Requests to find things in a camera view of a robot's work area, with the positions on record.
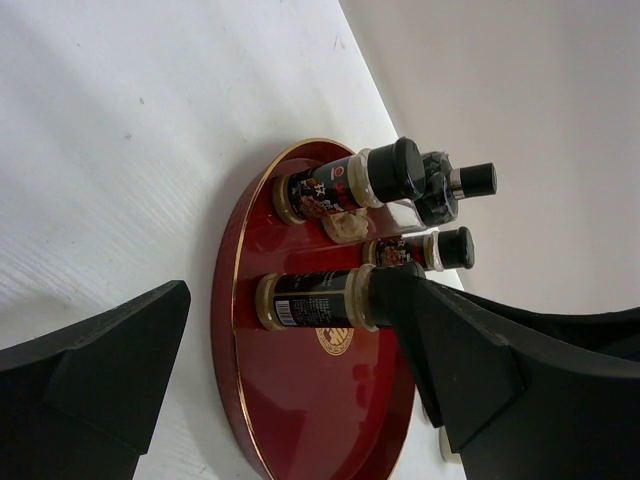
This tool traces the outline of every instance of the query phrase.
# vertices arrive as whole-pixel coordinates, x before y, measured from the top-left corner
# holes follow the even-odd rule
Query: white surface
[[[256,477],[216,391],[213,268],[247,182],[310,136],[396,137],[337,2],[0,2],[0,348],[193,295],[137,480]],[[395,478],[454,478],[415,413]]]
[[[456,165],[493,161],[465,200],[465,288],[539,311],[638,305],[640,3],[342,0],[400,134]]]

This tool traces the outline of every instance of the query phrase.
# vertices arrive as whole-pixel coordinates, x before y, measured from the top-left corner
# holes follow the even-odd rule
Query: black label
[[[344,290],[351,270],[285,275],[276,283],[274,293],[314,293]]]
[[[351,327],[345,289],[351,270],[281,277],[274,288],[273,308],[286,327]]]
[[[360,208],[349,187],[347,166],[352,157],[291,175],[289,202],[300,218],[317,218]]]
[[[279,294],[273,308],[285,327],[351,327],[343,293]]]
[[[376,265],[391,267],[407,262],[417,262],[426,268],[424,237],[387,238],[376,243]]]

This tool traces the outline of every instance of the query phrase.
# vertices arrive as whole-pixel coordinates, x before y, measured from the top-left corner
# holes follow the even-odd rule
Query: gold rim
[[[317,143],[317,142],[329,143],[329,144],[344,148],[347,152],[350,152],[351,155],[353,155],[354,153],[350,148],[346,147],[345,145],[342,145],[341,143],[336,142],[334,140],[330,140],[328,138],[308,138],[306,140],[302,140],[298,143],[291,145],[289,148],[283,151],[280,155],[278,155],[276,159],[273,160],[273,162],[271,162],[271,164],[267,167],[267,169],[262,174],[262,177],[258,181],[258,185],[256,186],[253,192],[253,195],[251,196],[251,200],[249,201],[247,211],[245,213],[244,219],[242,220],[242,227],[240,228],[240,236],[238,237],[238,246],[236,248],[236,257],[235,257],[235,263],[233,266],[233,287],[231,290],[231,312],[235,311],[234,306],[236,302],[238,271],[240,270],[240,256],[242,254],[242,245],[244,243],[244,235],[246,233],[247,223],[249,222],[249,215],[251,214],[251,210],[253,210],[253,205],[255,204],[256,199],[258,198],[258,194],[262,190],[262,187],[264,186],[265,182],[271,176],[271,173],[273,172],[273,170],[284,159],[284,157],[289,155],[296,148],[300,148],[303,145],[307,145],[309,143]],[[253,444],[253,449],[255,450],[256,455],[260,460],[260,463],[262,463],[262,466],[264,470],[267,472],[267,475],[269,475],[269,478],[271,480],[277,480],[276,476],[273,474],[273,472],[269,468],[269,465],[265,461],[262,455],[262,452],[260,451],[260,447],[258,446],[258,443],[255,438],[253,425],[251,424],[251,418],[249,418],[249,410],[247,408],[246,399],[244,397],[244,389],[242,388],[242,380],[240,378],[240,359],[238,358],[238,342],[236,337],[236,329],[235,329],[235,321],[233,318],[233,313],[231,317],[231,331],[233,332],[233,351],[234,351],[234,356],[236,357],[236,376],[237,376],[236,381],[238,384],[238,394],[240,396],[240,406],[242,408],[242,416],[244,417],[244,421],[247,425],[247,429],[249,431],[249,437],[251,438],[251,443]]]

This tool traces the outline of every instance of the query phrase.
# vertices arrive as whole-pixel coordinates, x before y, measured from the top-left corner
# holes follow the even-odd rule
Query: round tray
[[[245,190],[223,236],[211,299],[211,343],[238,444],[264,477],[386,479],[406,437],[414,383],[392,330],[264,330],[259,279],[360,265],[360,246],[333,244],[318,221],[285,225],[273,177],[353,152],[331,140],[293,145]]]

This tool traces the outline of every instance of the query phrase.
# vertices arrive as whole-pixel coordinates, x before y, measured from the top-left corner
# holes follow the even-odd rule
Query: gold emblem
[[[329,355],[342,355],[351,345],[353,328],[316,328],[320,345]]]

